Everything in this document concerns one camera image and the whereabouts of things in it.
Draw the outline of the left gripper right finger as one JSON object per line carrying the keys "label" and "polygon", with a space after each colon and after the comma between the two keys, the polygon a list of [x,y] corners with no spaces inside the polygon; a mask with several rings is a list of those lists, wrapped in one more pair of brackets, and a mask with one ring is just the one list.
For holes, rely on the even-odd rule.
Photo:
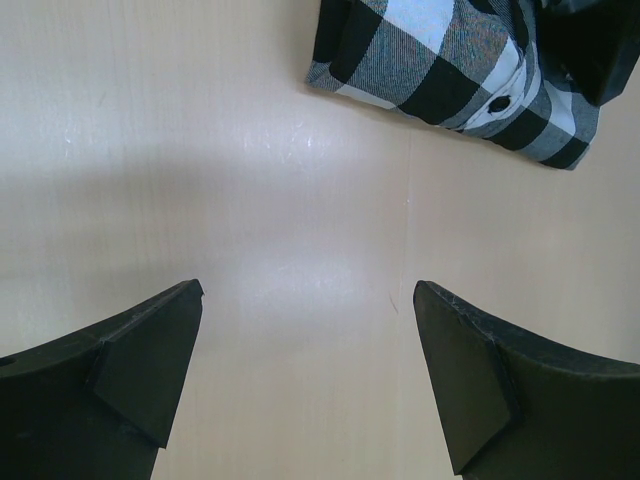
{"label": "left gripper right finger", "polygon": [[456,475],[638,477],[637,364],[549,340],[431,281],[413,303]]}

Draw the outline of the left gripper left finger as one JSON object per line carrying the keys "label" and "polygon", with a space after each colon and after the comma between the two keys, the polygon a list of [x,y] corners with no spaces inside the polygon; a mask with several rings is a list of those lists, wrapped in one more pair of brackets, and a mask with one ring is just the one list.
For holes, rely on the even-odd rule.
{"label": "left gripper left finger", "polygon": [[166,448],[202,316],[188,280],[1,360],[4,479],[148,479]]}

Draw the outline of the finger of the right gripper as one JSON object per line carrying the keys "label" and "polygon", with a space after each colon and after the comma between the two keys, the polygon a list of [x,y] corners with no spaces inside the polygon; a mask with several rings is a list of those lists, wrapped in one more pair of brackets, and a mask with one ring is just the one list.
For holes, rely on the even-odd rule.
{"label": "finger of the right gripper", "polygon": [[637,0],[543,1],[540,45],[594,106],[620,96],[639,59]]}

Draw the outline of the black white checkered shirt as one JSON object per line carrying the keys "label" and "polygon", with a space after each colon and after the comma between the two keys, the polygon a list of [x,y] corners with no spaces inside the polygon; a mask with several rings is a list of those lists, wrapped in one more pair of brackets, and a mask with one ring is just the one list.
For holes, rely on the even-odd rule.
{"label": "black white checkered shirt", "polygon": [[599,110],[540,46],[541,13],[539,1],[324,1],[306,81],[571,170]]}

